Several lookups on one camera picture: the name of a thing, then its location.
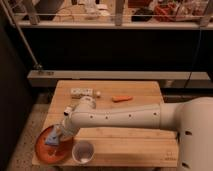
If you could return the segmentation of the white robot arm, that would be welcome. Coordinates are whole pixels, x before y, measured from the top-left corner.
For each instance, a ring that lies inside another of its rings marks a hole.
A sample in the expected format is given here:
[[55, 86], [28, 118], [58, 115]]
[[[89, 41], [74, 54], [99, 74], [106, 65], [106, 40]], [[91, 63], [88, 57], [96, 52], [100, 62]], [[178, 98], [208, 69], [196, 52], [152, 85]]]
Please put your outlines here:
[[213, 171], [213, 97], [115, 109], [96, 109], [82, 97], [60, 123], [59, 136], [74, 137], [81, 128], [126, 127], [177, 131], [177, 171]]

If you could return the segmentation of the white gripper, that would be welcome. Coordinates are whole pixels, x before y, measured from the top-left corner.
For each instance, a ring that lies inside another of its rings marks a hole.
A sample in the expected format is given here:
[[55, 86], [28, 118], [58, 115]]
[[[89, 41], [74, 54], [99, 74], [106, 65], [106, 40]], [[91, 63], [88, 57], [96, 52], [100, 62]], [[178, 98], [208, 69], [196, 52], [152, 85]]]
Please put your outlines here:
[[72, 123], [72, 120], [69, 116], [65, 116], [61, 120], [59, 123], [59, 129], [63, 138], [74, 137], [79, 132], [79, 128]]

